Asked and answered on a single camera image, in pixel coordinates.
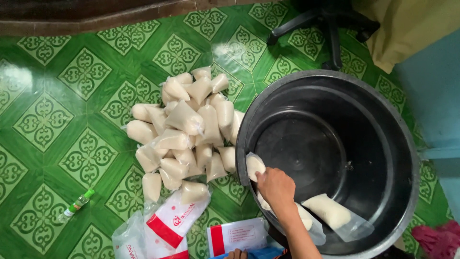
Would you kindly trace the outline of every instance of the person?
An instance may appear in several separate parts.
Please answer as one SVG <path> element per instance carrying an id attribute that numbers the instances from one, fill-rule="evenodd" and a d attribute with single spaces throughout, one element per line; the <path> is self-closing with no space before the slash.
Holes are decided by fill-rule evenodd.
<path id="1" fill-rule="evenodd" d="M 280 222 L 293 259 L 321 259 L 321 254 L 308 235 L 294 203 L 295 183 L 278 168 L 267 167 L 265 174 L 256 172 L 257 188 Z M 224 259 L 247 259 L 247 251 L 236 249 Z"/>

